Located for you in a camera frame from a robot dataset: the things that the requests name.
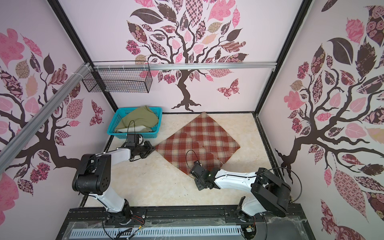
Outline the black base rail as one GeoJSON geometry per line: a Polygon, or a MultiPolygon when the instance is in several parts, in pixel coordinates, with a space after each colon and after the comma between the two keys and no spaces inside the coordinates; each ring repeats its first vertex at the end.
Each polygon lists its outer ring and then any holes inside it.
{"type": "Polygon", "coordinates": [[[77,208],[69,210],[56,236],[68,240],[73,229],[95,228],[147,228],[239,226],[240,237],[184,237],[171,240],[313,240],[315,236],[299,204],[289,205],[287,216],[274,217],[271,213],[257,214],[248,222],[236,215],[236,205],[222,206],[169,206],[132,207],[133,218],[127,224],[112,220],[103,208],[77,208]]]}

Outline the aluminium rail back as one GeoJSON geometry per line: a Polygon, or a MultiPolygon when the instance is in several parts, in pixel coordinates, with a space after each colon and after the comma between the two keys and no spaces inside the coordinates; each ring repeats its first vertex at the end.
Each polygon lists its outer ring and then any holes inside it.
{"type": "Polygon", "coordinates": [[[96,65],[95,70],[128,70],[139,69],[149,71],[168,71],[168,70],[211,70],[211,69],[275,69],[277,63],[275,62],[241,62],[241,63],[195,63],[195,64],[133,64],[125,65],[96,65]]]}

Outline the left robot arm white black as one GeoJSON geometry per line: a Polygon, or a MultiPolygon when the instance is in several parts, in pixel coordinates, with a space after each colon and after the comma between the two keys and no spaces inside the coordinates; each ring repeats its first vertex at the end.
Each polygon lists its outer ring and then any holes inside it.
{"type": "Polygon", "coordinates": [[[122,162],[134,162],[147,158],[155,147],[140,134],[127,134],[121,147],[100,154],[85,154],[75,173],[72,188],[84,196],[96,199],[107,215],[119,224],[127,224],[133,218],[128,200],[119,196],[110,186],[112,166],[122,162]]]}

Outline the white folded garment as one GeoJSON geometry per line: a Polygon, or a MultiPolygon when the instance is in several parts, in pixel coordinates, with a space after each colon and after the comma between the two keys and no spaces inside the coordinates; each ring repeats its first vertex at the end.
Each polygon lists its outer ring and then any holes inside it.
{"type": "Polygon", "coordinates": [[[117,129],[116,133],[148,133],[152,132],[151,128],[148,128],[146,126],[140,125],[140,126],[133,126],[133,127],[128,127],[128,128],[122,128],[122,129],[117,129]]]}

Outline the red plaid skirt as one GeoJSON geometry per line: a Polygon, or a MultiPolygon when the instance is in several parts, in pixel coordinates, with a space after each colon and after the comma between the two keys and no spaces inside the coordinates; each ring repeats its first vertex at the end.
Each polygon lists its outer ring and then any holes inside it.
{"type": "Polygon", "coordinates": [[[208,170],[220,168],[240,148],[223,127],[202,113],[159,143],[156,151],[188,175],[195,161],[208,170]]]}

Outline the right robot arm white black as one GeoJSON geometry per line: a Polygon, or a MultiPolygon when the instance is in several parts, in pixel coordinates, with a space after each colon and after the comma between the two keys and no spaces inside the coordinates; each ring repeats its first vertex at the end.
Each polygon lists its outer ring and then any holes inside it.
{"type": "Polygon", "coordinates": [[[248,222],[257,214],[269,212],[276,217],[287,215],[291,187],[270,170],[259,168],[252,173],[229,172],[223,169],[205,169],[200,162],[194,162],[190,174],[195,178],[198,190],[235,189],[250,193],[241,198],[235,215],[248,222]]]}

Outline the olive green skirt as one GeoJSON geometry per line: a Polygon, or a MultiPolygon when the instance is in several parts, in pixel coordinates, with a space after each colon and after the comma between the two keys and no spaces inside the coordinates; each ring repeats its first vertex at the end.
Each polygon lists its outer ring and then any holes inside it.
{"type": "Polygon", "coordinates": [[[124,133],[127,130],[133,130],[133,127],[136,127],[136,131],[139,131],[139,127],[145,127],[143,131],[151,131],[151,128],[155,127],[159,123],[159,118],[157,115],[148,107],[142,106],[134,109],[126,116],[122,117],[119,124],[115,127],[116,133],[124,133]]]}

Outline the aluminium rail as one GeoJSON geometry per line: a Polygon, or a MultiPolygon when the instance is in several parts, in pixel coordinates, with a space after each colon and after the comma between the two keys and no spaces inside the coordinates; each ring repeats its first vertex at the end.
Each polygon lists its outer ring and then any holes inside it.
{"type": "Polygon", "coordinates": [[[10,163],[16,158],[23,147],[38,132],[45,121],[53,114],[59,104],[75,88],[75,86],[91,72],[91,65],[83,63],[63,84],[56,94],[48,100],[37,114],[21,129],[10,143],[8,143],[1,152],[1,173],[3,173],[10,163]]]}
{"type": "Polygon", "coordinates": [[[95,70],[128,70],[139,69],[149,71],[168,71],[168,70],[211,70],[211,69],[275,69],[277,63],[275,62],[241,62],[241,63],[195,63],[195,64],[133,64],[125,65],[96,65],[95,70]]]}

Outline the aluminium rail left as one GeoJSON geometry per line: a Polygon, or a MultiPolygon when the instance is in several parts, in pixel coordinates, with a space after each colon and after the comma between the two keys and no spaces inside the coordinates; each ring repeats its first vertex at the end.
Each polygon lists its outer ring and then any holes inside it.
{"type": "Polygon", "coordinates": [[[48,100],[37,114],[21,129],[10,143],[8,143],[1,152],[1,173],[3,173],[10,163],[16,158],[23,147],[38,132],[45,121],[53,114],[59,104],[75,88],[75,86],[91,72],[91,65],[83,63],[63,84],[56,94],[48,100]]]}

